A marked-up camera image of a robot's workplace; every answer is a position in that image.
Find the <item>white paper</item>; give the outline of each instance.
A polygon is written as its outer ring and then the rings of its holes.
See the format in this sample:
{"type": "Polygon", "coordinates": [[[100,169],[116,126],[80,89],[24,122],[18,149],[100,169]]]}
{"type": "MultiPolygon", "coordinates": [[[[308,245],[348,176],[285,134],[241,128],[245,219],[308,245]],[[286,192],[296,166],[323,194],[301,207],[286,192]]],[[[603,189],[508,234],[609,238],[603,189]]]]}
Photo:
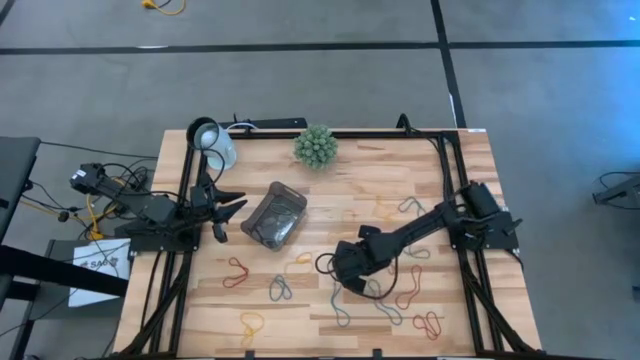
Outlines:
{"type": "MultiPolygon", "coordinates": [[[[90,245],[77,247],[73,251],[73,265],[128,280],[130,269],[127,258],[129,242],[130,239],[98,240],[90,245]]],[[[87,290],[76,291],[76,288],[70,288],[69,294],[71,294],[69,307],[84,306],[117,297],[87,290]]]]}

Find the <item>white lamp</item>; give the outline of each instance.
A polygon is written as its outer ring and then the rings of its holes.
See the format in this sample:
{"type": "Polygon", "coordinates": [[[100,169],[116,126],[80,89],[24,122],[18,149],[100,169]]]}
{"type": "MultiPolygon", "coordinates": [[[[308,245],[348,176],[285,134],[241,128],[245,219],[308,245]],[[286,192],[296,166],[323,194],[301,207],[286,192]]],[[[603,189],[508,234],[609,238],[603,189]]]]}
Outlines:
{"type": "Polygon", "coordinates": [[[229,133],[211,118],[203,117],[192,122],[187,129],[187,141],[195,149],[203,151],[207,163],[215,170],[222,168],[220,155],[224,158],[224,170],[231,169],[238,159],[229,133]]]}

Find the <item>butcher block tabletop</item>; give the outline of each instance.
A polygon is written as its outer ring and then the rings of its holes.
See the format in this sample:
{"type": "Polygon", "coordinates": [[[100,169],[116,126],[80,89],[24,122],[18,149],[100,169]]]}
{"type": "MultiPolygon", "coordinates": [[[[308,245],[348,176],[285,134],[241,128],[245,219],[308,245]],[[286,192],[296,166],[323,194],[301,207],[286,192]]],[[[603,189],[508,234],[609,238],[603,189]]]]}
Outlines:
{"type": "MultiPolygon", "coordinates": [[[[459,130],[459,136],[469,179],[486,183],[498,202],[504,203],[487,133],[459,130]]],[[[357,241],[360,225],[392,231],[415,219],[415,204],[406,212],[399,206],[408,197],[415,197],[427,211],[442,201],[443,175],[432,144],[424,139],[340,139],[335,164],[315,172],[296,161],[293,140],[234,143],[238,161],[217,186],[246,192],[248,203],[227,226],[226,244],[214,239],[210,226],[202,227],[200,249],[191,265],[178,356],[244,356],[248,349],[265,357],[370,356],[375,348],[385,356],[474,354],[458,259],[446,230],[413,245],[419,258],[400,256],[397,286],[382,304],[335,287],[330,276],[319,274],[313,266],[320,254],[335,251],[340,240],[357,241]],[[308,201],[304,219],[279,252],[240,230],[240,223],[274,181],[295,189],[308,201]],[[246,279],[241,276],[243,268],[232,266],[236,265],[232,258],[247,269],[246,279]],[[281,277],[274,282],[277,275],[281,277]]],[[[165,132],[153,190],[178,191],[186,147],[185,131],[165,132]]],[[[448,154],[457,181],[451,148],[448,154]]],[[[198,160],[194,162],[192,183],[198,160]]],[[[212,169],[209,173],[216,175],[212,169]]],[[[497,307],[525,342],[539,348],[520,265],[505,251],[488,250],[485,256],[497,307]]],[[[126,347],[140,330],[155,257],[145,253],[135,259],[114,351],[126,347]]],[[[178,257],[174,275],[180,261],[178,257]]],[[[326,267],[326,257],[319,265],[326,267]]],[[[164,254],[147,318],[155,309],[163,267],[164,254]]],[[[393,275],[385,269],[372,278],[384,292],[393,275]]],[[[490,349],[486,315],[479,303],[478,309],[484,344],[490,349]]],[[[171,319],[173,307],[164,322],[161,351],[168,348],[171,319]]]]}

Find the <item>gray floor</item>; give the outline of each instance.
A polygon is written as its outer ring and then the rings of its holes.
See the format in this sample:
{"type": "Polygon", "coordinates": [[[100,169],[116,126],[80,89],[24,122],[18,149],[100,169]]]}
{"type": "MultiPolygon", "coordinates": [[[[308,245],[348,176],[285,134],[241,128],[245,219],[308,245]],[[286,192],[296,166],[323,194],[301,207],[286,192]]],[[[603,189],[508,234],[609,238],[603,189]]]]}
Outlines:
{"type": "MultiPolygon", "coordinates": [[[[631,0],[441,3],[450,41],[640,39],[631,0]]],[[[430,4],[417,0],[188,0],[171,18],[137,2],[17,0],[0,27],[0,48],[436,40],[430,4]]],[[[452,57],[468,126],[488,129],[507,203],[525,219],[518,233],[545,349],[637,358],[639,226],[634,212],[596,207],[590,194],[599,174],[640,168],[640,49],[452,57]]],[[[165,129],[203,115],[385,127],[405,112],[420,127],[455,124],[438,50],[0,56],[0,109],[2,135],[147,154],[165,129]]],[[[67,185],[78,164],[127,162],[46,150],[32,178],[67,204],[83,200],[67,185]]],[[[79,231],[20,207],[5,241],[43,253],[49,238],[79,231]]],[[[0,330],[22,308],[9,301],[0,330]]],[[[29,352],[98,356],[116,322],[108,315],[41,321],[29,352]]],[[[12,335],[0,338],[0,358],[12,335]]]]}

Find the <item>succulent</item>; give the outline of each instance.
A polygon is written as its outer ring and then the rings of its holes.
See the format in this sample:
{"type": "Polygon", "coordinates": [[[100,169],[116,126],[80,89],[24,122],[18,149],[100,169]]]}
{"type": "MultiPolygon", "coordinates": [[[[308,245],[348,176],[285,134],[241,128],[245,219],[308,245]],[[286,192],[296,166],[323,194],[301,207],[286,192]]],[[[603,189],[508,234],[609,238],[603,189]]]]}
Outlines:
{"type": "Polygon", "coordinates": [[[296,159],[314,170],[324,169],[335,159],[338,142],[324,125],[311,125],[294,140],[296,159]]]}

